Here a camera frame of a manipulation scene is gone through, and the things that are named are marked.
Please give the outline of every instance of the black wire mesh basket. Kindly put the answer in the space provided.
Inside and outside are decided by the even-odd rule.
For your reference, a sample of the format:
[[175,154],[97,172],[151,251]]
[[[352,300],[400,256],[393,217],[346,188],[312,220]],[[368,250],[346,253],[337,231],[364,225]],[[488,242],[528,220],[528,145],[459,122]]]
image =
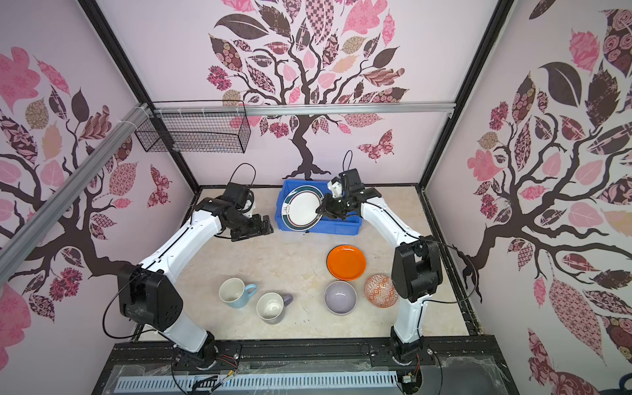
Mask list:
[[205,100],[204,104],[208,108],[156,109],[138,127],[136,137],[146,152],[246,152],[250,125],[243,101]]

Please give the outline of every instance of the pink wall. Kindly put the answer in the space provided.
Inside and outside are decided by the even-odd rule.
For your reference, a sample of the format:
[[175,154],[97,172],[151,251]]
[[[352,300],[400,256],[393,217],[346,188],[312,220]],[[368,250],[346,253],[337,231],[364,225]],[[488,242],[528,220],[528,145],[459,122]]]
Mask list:
[[428,188],[523,394],[631,370],[631,31],[629,1],[519,2]]
[[[452,101],[496,4],[494,0],[100,3],[151,98],[226,97],[243,99],[248,105],[309,104],[312,98],[332,104],[345,95],[353,95],[349,102]],[[317,10],[324,15],[322,24]],[[261,28],[235,28],[231,20],[237,17],[250,18],[249,23],[255,21],[253,26]],[[283,28],[275,31],[271,28],[275,25]],[[301,37],[299,30],[315,37],[313,51],[298,45],[289,49],[291,39]],[[366,46],[373,49],[365,55]],[[238,58],[224,62],[224,56]],[[272,57],[278,62],[277,73],[274,64],[265,62]],[[318,58],[324,59],[320,66]],[[289,175],[330,179],[330,174],[319,173],[339,173],[347,150],[354,152],[353,166],[365,182],[416,183],[445,118],[445,113],[314,116],[296,118],[298,126],[293,128],[290,115],[251,117],[245,154],[184,156],[201,184],[226,183],[228,169],[245,161],[257,167],[260,184],[280,185]],[[326,131],[312,129],[314,121]]]
[[[72,0],[5,4],[0,35],[4,244],[136,100]],[[3,392],[92,390],[114,343],[100,328],[111,274],[167,240],[191,198],[167,154],[146,154],[134,136],[119,149],[0,291]],[[107,324],[132,328],[116,304]]]

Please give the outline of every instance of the blue plastic bin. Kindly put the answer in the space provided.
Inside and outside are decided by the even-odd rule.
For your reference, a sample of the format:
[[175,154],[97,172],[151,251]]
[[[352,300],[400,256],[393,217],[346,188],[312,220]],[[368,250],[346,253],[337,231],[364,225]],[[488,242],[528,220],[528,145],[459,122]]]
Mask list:
[[[305,181],[303,179],[285,180],[285,182],[283,183],[283,189],[279,193],[279,199],[277,200],[277,210],[276,214],[274,215],[274,219],[277,221],[277,226],[282,231],[296,232],[288,228],[287,225],[283,223],[283,219],[281,218],[281,206],[283,205],[283,200],[285,200],[289,193],[301,185],[315,186],[322,192],[323,195],[325,195],[326,193],[331,193],[331,191],[327,188],[327,181]],[[358,216],[349,217],[344,221],[341,219],[329,219],[326,217],[321,217],[320,221],[307,232],[345,234],[347,236],[356,236],[360,232],[360,226],[362,226],[362,218]]]

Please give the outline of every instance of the plate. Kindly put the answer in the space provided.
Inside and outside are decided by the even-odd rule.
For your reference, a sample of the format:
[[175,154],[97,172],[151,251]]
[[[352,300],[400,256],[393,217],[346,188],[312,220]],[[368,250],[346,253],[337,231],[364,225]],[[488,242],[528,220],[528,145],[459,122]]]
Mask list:
[[393,306],[399,297],[391,278],[383,274],[374,274],[367,279],[364,284],[364,296],[373,303],[373,306],[381,308]]
[[316,214],[316,209],[318,209],[322,199],[322,192],[315,186],[303,185],[294,189],[281,205],[283,223],[297,232],[310,229],[322,217],[322,215]]
[[339,245],[329,252],[327,268],[335,278],[353,281],[364,273],[367,259],[358,248],[352,245]]

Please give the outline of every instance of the mug handle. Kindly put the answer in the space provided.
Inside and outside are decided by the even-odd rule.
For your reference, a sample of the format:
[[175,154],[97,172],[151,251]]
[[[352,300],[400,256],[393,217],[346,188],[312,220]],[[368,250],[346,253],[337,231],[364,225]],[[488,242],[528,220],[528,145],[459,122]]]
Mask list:
[[248,299],[250,299],[252,297],[252,295],[254,295],[255,292],[257,292],[257,285],[256,284],[248,284],[248,285],[246,285],[246,287],[243,290],[246,292],[246,295],[248,296]]
[[283,295],[283,307],[287,307],[294,300],[294,296],[292,295]]

